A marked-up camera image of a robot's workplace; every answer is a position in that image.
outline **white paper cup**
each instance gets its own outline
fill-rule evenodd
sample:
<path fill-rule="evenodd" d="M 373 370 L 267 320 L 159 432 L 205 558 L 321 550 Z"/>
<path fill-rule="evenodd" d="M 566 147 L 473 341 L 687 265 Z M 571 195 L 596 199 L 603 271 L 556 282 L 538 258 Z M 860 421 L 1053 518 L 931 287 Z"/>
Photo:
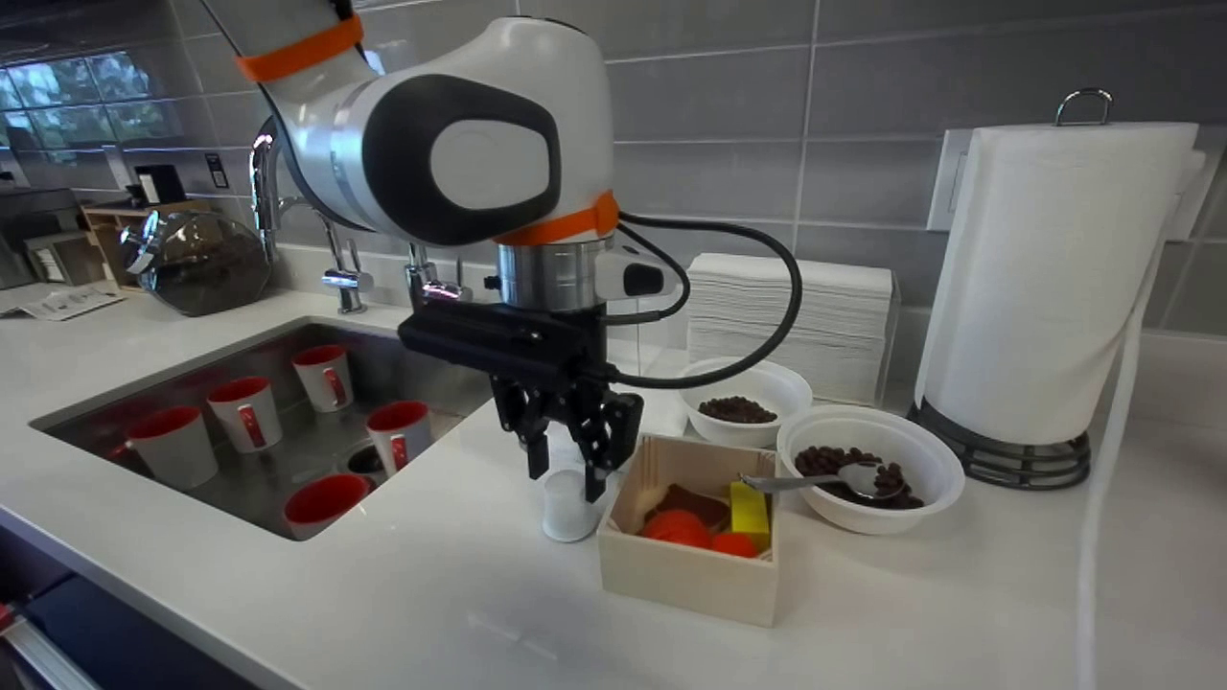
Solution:
<path fill-rule="evenodd" d="M 348 356 L 343 346 L 298 347 L 294 370 L 318 415 L 339 415 L 352 402 Z"/>
<path fill-rule="evenodd" d="M 123 438 L 162 484 L 198 488 L 219 474 L 219 460 L 196 405 L 159 410 L 134 421 Z"/>
<path fill-rule="evenodd" d="M 267 453 L 281 443 L 281 416 L 272 402 L 272 378 L 244 377 L 214 387 L 206 405 L 219 415 L 237 453 Z"/>
<path fill-rule="evenodd" d="M 542 478 L 542 534 L 561 544 L 586 540 L 603 511 L 584 497 L 584 466 L 564 464 Z"/>
<path fill-rule="evenodd" d="M 422 448 L 428 448 L 433 432 L 428 432 L 428 405 L 419 397 L 398 397 L 389 402 L 381 410 L 373 410 L 370 416 L 370 438 L 389 466 L 389 474 L 396 474 L 398 466 L 407 466 Z"/>
<path fill-rule="evenodd" d="M 363 474 L 348 474 L 348 470 L 325 474 L 325 478 L 298 488 L 283 501 L 281 518 L 294 540 L 306 540 L 318 529 L 325 529 L 330 520 L 339 520 L 344 511 L 352 511 L 361 497 L 370 497 L 370 492 L 373 488 Z"/>

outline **stainless steel sink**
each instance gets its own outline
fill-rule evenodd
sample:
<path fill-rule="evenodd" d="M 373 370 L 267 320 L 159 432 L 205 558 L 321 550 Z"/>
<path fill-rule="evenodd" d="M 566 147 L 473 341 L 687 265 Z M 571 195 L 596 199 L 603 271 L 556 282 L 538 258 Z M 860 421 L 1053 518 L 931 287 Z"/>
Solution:
<path fill-rule="evenodd" d="M 348 415 L 315 415 L 292 369 L 294 347 L 325 341 L 348 347 Z M 230 377 L 272 378 L 283 439 L 263 456 L 237 456 L 221 426 L 206 415 L 205 395 Z M 321 320 L 292 320 L 198 356 L 185 369 L 159 370 L 129 387 L 37 416 L 36 430 L 159 484 L 141 460 L 114 460 L 114 448 L 123 448 L 123 430 L 162 405 L 198 405 L 221 470 L 198 492 L 180 492 L 170 484 L 164 492 L 192 493 L 267 534 L 292 536 L 281 518 L 283 497 L 318 474 L 344 470 L 352 456 L 370 453 L 363 415 L 393 397 L 422 397 L 428 405 L 428 430 L 439 439 L 492 397 L 492 382 L 473 369 L 407 354 L 396 338 Z"/>

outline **small bowl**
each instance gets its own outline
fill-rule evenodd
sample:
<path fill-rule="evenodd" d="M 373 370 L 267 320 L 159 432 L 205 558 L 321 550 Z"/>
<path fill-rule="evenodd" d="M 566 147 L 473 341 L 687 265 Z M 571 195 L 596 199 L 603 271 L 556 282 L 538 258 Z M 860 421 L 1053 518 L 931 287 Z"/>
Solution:
<path fill-rule="evenodd" d="M 741 356 L 693 361 L 687 369 L 687 377 L 718 370 L 736 361 Z M 726 416 L 708 416 L 697 410 L 703 402 L 729 397 L 729 395 L 744 395 L 744 397 L 776 410 L 776 421 L 726 421 Z M 759 361 L 754 369 L 748 369 L 733 378 L 718 378 L 708 387 L 681 392 L 681 402 L 687 402 L 687 415 L 690 415 L 690 426 L 697 430 L 697 438 L 707 438 L 712 443 L 771 448 L 782 416 L 812 405 L 812 387 L 794 369 L 782 369 L 776 361 Z"/>
<path fill-rule="evenodd" d="M 913 493 L 924 501 L 918 511 L 873 511 L 844 501 L 841 493 L 827 493 L 821 488 L 798 492 L 817 518 L 848 534 L 908 534 L 922 520 L 946 515 L 968 492 L 960 456 L 938 438 L 931 438 L 901 415 L 867 405 L 812 405 L 794 415 L 790 421 L 782 421 L 776 439 L 782 474 L 800 474 L 798 453 L 810 443 L 873 453 L 896 464 Z"/>

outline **red cup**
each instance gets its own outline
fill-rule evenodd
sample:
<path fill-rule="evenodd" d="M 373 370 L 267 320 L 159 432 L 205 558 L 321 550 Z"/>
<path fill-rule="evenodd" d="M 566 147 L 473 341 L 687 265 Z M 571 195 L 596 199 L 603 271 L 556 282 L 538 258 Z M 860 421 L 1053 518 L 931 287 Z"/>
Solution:
<path fill-rule="evenodd" d="M 339 415 L 352 402 L 348 356 L 343 346 L 298 347 L 292 361 L 315 410 Z"/>
<path fill-rule="evenodd" d="M 263 377 L 230 378 L 206 395 L 206 405 L 219 415 L 237 453 L 263 453 L 281 443 L 272 378 Z"/>
<path fill-rule="evenodd" d="M 312 536 L 352 511 L 370 492 L 373 484 L 352 470 L 315 478 L 283 501 L 283 520 L 294 536 Z"/>
<path fill-rule="evenodd" d="M 389 402 L 373 410 L 370 438 L 393 474 L 407 466 L 433 439 L 428 405 L 419 397 Z"/>
<path fill-rule="evenodd" d="M 159 410 L 123 430 L 123 438 L 123 448 L 137 453 L 147 466 L 174 488 L 198 488 L 219 474 L 219 460 L 196 405 Z"/>

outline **gray tile wall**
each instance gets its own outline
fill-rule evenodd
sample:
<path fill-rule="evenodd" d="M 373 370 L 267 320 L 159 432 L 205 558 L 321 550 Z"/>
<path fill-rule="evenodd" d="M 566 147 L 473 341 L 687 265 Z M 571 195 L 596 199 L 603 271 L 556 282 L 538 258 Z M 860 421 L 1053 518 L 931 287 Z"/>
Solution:
<path fill-rule="evenodd" d="M 129 162 L 180 162 L 188 189 L 240 208 L 240 147 L 267 115 L 233 75 L 230 48 L 196 0 L 141 5 L 129 27 L 92 27 L 125 46 L 175 143 L 125 147 Z M 589 30 L 611 60 L 619 195 L 630 212 L 736 218 L 800 258 L 890 265 L 906 303 L 928 303 L 945 234 L 924 230 L 938 133 L 1042 124 L 1079 84 L 1117 93 L 1121 117 L 1227 126 L 1227 0 L 358 0 L 370 48 L 419 64 L 492 15 L 551 15 Z M 214 190 L 219 148 L 233 189 Z M 41 177 L 106 189 L 96 148 L 58 148 Z M 298 212 L 294 242 L 318 242 Z M 665 236 L 679 258 L 741 249 Z M 1194 242 L 1170 246 L 1152 326 L 1227 334 L 1227 177 Z"/>

